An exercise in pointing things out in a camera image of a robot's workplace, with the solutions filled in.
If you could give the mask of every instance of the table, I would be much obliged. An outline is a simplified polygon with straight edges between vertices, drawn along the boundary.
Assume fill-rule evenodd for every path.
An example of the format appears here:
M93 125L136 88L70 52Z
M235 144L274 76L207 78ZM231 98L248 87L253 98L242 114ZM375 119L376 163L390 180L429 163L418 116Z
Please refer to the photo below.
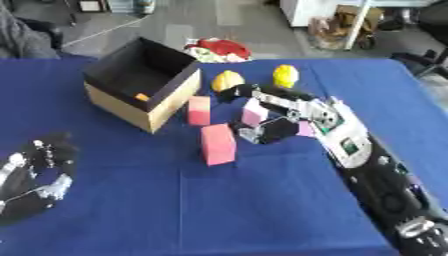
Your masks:
M1 255L396 255L314 139L267 146L239 139L235 163L208 168L185 109L152 136L90 104L81 75L88 62L0 61L0 156L64 130L81 149L66 199L2 227ZM448 119L397 62L204 64L201 93L210 94L211 79L226 69L247 82L269 83L279 64L301 70L301 88L343 99L448 205ZM242 104L218 105L213 98L212 123L235 118Z

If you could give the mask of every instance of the cardboard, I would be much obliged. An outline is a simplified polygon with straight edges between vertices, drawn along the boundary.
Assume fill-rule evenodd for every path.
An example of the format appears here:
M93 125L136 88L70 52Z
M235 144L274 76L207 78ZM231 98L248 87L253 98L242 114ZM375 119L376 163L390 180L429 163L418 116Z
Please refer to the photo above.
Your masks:
M88 67L85 88L93 104L155 133L199 89L197 64L187 54L138 38Z

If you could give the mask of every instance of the cable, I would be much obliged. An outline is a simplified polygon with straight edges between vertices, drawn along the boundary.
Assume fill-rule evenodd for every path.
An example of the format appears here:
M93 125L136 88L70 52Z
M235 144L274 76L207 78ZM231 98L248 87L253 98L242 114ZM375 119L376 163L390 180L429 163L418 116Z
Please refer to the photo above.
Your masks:
M86 37L83 37L83 38L80 38L80 39L73 40L73 41L71 41L71 42L68 42L68 43L63 44L63 45L62 45L62 48L66 48L66 47L68 47L68 46L71 46L71 45L77 44L77 43L79 43L79 42L82 42L82 41L84 41L84 40L87 40L87 39L90 39L90 38L94 38L94 37L96 37L96 36L100 36L100 35L103 35L103 34L107 34L107 33L109 33L109 32L112 32L112 31L114 31L114 30L117 30L117 29L119 29L119 28L128 27L128 26L130 26L130 25L133 25L133 24L135 24L135 23L138 23L138 22L144 20L146 17L148 17L148 16L145 16L145 17L143 17L143 18L141 18L141 19L134 20L134 21L131 21L131 22L122 24L122 25L118 25L118 26L113 27L113 28L110 28L110 29L105 29L105 30L103 30L103 31L100 31L100 32L95 33L95 34L90 35L90 36L86 36Z

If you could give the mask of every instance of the gray carpet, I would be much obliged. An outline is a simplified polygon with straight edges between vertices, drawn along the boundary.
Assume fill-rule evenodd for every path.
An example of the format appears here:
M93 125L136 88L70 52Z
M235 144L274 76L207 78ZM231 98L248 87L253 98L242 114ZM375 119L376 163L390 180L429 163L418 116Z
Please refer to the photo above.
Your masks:
M16 15L66 25L62 1L42 4L16 1ZM289 27L280 9L264 6L262 0L157 0L156 11L139 20L128 14L78 14L74 27L65 26L65 50L100 57L132 39L143 36L181 49L187 38L219 37L244 43L257 59L263 58L381 58L392 52L423 53L442 45L415 28L402 32L377 33L377 47L363 51L323 51L313 48L306 30ZM109 33L104 30L133 22ZM424 88L448 110L448 83L438 77L422 80Z

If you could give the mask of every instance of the yellow ball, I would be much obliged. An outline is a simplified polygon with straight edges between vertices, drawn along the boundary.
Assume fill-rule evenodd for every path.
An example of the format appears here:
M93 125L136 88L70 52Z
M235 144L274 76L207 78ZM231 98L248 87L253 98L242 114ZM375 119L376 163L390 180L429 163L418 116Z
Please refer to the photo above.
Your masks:
M299 80L299 71L291 65L280 65L274 71L274 84L279 87L292 88Z
M212 83L212 89L215 92L220 92L223 90L230 89L235 85L244 83L245 83L244 78L240 74L230 70L226 70L216 76L215 80Z

